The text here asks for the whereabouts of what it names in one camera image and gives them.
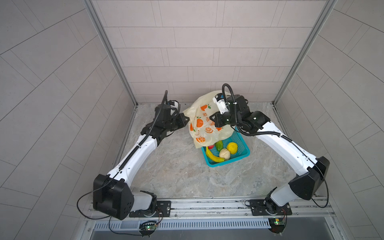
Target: green vegetable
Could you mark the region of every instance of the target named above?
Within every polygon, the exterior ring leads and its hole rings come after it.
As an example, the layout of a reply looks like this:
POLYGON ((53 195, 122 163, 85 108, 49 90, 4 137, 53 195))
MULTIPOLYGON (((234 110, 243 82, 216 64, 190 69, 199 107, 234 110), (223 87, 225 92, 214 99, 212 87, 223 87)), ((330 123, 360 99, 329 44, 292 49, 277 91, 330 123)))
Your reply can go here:
POLYGON ((215 147, 216 147, 217 151, 220 152, 221 149, 224 148, 223 141, 220 140, 217 143, 215 143, 215 147))

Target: orange fruit print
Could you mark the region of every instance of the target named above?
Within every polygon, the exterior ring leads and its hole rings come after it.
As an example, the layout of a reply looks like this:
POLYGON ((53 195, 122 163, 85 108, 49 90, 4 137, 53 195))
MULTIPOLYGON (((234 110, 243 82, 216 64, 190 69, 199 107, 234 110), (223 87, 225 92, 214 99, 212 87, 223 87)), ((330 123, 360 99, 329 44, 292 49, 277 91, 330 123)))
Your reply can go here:
POLYGON ((200 117, 196 117, 196 127, 202 127, 204 125, 203 120, 200 117))
POLYGON ((209 104, 207 104, 207 105, 204 105, 204 106, 202 106, 200 108, 201 108, 201 110, 205 111, 206 108, 211 109, 211 106, 209 104))
POLYGON ((197 137, 196 141, 198 141, 198 142, 205 142, 205 137, 203 137, 203 136, 197 137))
POLYGON ((212 130, 212 128, 210 128, 210 127, 206 127, 206 128, 205 128, 205 131, 206 131, 207 133, 213 133, 213 130, 212 130))

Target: black mounting plate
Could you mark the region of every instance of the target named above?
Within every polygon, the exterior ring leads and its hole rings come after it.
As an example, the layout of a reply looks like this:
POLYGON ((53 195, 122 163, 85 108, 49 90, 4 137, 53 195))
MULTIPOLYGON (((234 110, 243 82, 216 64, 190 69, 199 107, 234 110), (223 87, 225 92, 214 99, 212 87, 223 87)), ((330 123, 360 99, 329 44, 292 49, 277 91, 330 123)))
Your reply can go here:
MULTIPOLYGON (((160 208, 160 212, 163 212, 163 217, 170 216, 170 201, 157 201, 156 208, 160 208)), ((141 210, 130 212, 129 217, 149 217, 145 216, 141 210)), ((150 217, 159 217, 159 213, 156 211, 154 215, 150 217)))
MULTIPOLYGON (((266 207, 264 205, 264 199, 251 199, 249 200, 249 205, 251 206, 252 216, 270 215, 266 211, 266 207)), ((291 210, 291 207, 289 206, 289 203, 285 204, 280 209, 282 214, 277 214, 277 215, 284 215, 284 212, 282 209, 284 209, 287 215, 292 215, 292 210, 291 210)))

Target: metal corner post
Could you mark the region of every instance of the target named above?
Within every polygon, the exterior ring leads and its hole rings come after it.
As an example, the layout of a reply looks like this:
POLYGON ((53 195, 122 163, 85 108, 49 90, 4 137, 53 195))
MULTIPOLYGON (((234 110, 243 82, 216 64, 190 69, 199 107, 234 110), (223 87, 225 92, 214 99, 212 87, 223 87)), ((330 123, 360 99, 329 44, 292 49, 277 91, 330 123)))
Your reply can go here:
POLYGON ((314 40, 316 39, 317 35, 319 34, 321 28, 323 27, 325 21, 329 17, 329 15, 332 12, 333 6, 336 4, 337 0, 328 0, 323 9, 320 12, 319 17, 317 18, 315 24, 313 25, 313 28, 311 32, 309 33, 307 39, 305 40, 305 43, 303 47, 301 48, 299 54, 296 57, 296 60, 294 61, 290 71, 288 72, 279 92, 277 93, 275 99, 273 100, 273 104, 276 106, 277 103, 280 101, 281 96, 287 89, 289 83, 291 82, 293 76, 295 75, 297 69, 299 69, 300 64, 304 60, 304 57, 307 55, 309 49, 311 48, 314 40))
POLYGON ((137 101, 135 99, 135 96, 133 95, 133 92, 128 85, 127 78, 125 77, 125 75, 122 71, 122 68, 119 64, 119 61, 115 55, 115 52, 113 51, 113 48, 112 48, 112 46, 108 40, 107 34, 104 31, 104 28, 100 22, 100 19, 96 13, 96 10, 95 10, 91 0, 83 0, 83 3, 84 3, 84 6, 88 12, 88 15, 91 17, 93 25, 95 26, 95 29, 96 29, 96 31, 97 31, 100 39, 101 39, 101 42, 103 43, 108 55, 111 58, 111 62, 112 62, 113 67, 115 68, 117 74, 119 75, 120 80, 123 83, 123 86, 125 87, 125 89, 127 90, 129 96, 131 97, 134 105, 137 106, 137 101))

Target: bag with orange print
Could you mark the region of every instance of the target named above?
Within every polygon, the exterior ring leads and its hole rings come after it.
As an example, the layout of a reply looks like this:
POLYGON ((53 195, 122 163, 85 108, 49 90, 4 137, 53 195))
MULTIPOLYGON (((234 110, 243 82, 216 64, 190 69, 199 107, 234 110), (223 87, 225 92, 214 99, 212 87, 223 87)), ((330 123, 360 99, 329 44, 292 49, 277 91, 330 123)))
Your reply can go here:
POLYGON ((229 138, 233 133, 229 125, 215 127, 215 123, 209 119, 209 116, 218 111, 218 107, 212 100, 218 93, 221 91, 213 91, 199 97, 183 112, 190 119, 189 133, 196 148, 214 145, 217 141, 229 138))

